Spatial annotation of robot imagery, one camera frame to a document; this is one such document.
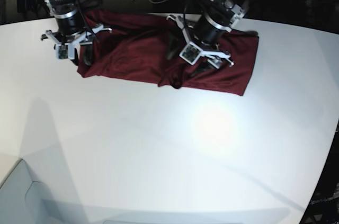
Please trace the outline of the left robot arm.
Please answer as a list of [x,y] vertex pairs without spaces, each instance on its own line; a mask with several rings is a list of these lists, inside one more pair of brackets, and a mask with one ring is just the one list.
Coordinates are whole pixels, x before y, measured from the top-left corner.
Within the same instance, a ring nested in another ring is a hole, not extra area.
[[169,15],[176,24],[167,60],[179,56],[199,69],[220,69],[227,62],[234,65],[229,51],[221,50],[219,39],[231,32],[247,14],[251,0],[187,0],[182,15]]

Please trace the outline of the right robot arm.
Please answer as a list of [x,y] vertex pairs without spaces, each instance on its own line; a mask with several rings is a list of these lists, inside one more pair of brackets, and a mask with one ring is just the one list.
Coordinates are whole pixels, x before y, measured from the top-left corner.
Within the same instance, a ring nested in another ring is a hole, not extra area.
[[98,42],[97,33],[112,31],[102,23],[91,26],[86,17],[86,12],[91,12],[103,4],[103,0],[43,0],[49,14],[56,20],[58,30],[45,31],[40,40],[50,39],[54,42],[57,59],[68,59],[76,66],[79,65],[80,54],[77,47],[83,47],[82,61],[91,66],[94,62],[93,42]]

